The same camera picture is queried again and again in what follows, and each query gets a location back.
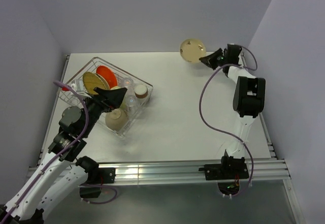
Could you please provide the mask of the yellow ceramic mug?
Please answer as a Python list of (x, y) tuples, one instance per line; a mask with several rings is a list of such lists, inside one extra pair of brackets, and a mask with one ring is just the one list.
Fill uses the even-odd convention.
[(125, 109), (125, 95), (127, 93), (127, 88), (115, 86), (111, 88), (111, 91), (114, 91), (112, 95), (113, 101), (120, 104), (120, 109)]

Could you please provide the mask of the beige floral ceramic bowl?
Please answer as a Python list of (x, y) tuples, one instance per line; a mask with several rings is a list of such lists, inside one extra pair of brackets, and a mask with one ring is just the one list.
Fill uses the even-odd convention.
[(105, 124), (108, 128), (114, 131), (121, 130), (127, 123), (128, 117), (124, 110), (115, 109), (111, 112), (106, 113)]

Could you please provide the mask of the orange plastic plate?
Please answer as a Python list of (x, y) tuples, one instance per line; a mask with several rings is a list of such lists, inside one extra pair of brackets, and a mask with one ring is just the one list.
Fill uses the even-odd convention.
[(110, 88), (118, 85), (115, 74), (108, 67), (98, 66), (96, 69), (96, 73), (101, 75), (106, 80)]

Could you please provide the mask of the woven bamboo tray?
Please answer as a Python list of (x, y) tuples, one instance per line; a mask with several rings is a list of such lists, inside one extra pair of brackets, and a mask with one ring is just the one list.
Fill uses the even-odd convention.
[(104, 82), (95, 73), (85, 72), (82, 76), (82, 81), (89, 94), (98, 94), (94, 90), (95, 88), (106, 89)]

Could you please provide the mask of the beige patterned plate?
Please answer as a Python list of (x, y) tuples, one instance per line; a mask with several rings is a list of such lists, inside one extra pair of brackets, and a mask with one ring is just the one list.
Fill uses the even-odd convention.
[(189, 63), (200, 63), (200, 58), (207, 55), (206, 47), (199, 39), (186, 39), (180, 44), (181, 57)]

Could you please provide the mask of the steel cup brown band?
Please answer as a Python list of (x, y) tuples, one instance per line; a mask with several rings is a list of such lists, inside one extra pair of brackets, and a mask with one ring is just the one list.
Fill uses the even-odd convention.
[(138, 99), (145, 99), (148, 96), (148, 88), (143, 84), (138, 84), (134, 87), (134, 93)]

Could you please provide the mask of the beige plate green spot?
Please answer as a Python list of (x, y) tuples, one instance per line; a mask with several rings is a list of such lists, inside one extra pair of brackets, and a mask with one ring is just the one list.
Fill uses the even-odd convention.
[(95, 75), (102, 81), (103, 85), (104, 85), (104, 88), (105, 90), (110, 90), (110, 86), (109, 86), (109, 83), (104, 79), (103, 76), (95, 73)]

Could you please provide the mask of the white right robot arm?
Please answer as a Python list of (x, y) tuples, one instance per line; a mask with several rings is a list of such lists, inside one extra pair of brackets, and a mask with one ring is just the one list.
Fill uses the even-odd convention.
[[(250, 68), (239, 62), (242, 50), (247, 51), (253, 58), (255, 67)], [(251, 126), (265, 106), (266, 80), (252, 75), (251, 71), (258, 68), (257, 60), (253, 53), (246, 47), (237, 44), (227, 44), (225, 49), (218, 49), (210, 55), (199, 58), (209, 68), (214, 70), (213, 75), (208, 79), (201, 92), (199, 99), (199, 114), (203, 123), (212, 130), (229, 135), (234, 138), (225, 150), (225, 159), (244, 161), (245, 153), (252, 158), (247, 146), (247, 139)], [(202, 100), (204, 92), (213, 77), (222, 71), (227, 78), (235, 85), (233, 97), (233, 110), (236, 113), (236, 120), (233, 132), (218, 129), (211, 126), (202, 113)]]

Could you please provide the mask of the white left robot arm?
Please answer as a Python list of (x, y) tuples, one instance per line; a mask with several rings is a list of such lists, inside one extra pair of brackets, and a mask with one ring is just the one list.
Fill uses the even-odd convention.
[(98, 163), (78, 154), (100, 116), (118, 109), (127, 89), (96, 87), (94, 91), (95, 95), (86, 98), (76, 95), (81, 108), (71, 106), (63, 111), (59, 132), (43, 161), (22, 189), (1, 207), (1, 223), (43, 223), (70, 192), (84, 183), (97, 181)]

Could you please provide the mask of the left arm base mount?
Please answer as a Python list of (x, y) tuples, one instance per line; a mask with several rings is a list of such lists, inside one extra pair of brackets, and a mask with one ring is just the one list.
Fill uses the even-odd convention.
[[(81, 202), (92, 205), (103, 205), (113, 202), (118, 197), (118, 190), (110, 186), (115, 182), (116, 169), (114, 167), (97, 168), (86, 174), (87, 179), (79, 184), (79, 196)], [(95, 201), (105, 191), (112, 194), (111, 198), (105, 201)]]

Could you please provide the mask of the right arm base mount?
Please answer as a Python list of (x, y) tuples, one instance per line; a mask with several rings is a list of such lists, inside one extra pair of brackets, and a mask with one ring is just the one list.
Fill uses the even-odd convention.
[(199, 168), (199, 171), (204, 172), (207, 181), (221, 180), (221, 183), (218, 183), (218, 188), (225, 195), (237, 194), (240, 191), (240, 180), (248, 179), (249, 184), (251, 182), (251, 176), (245, 163), (205, 164)]

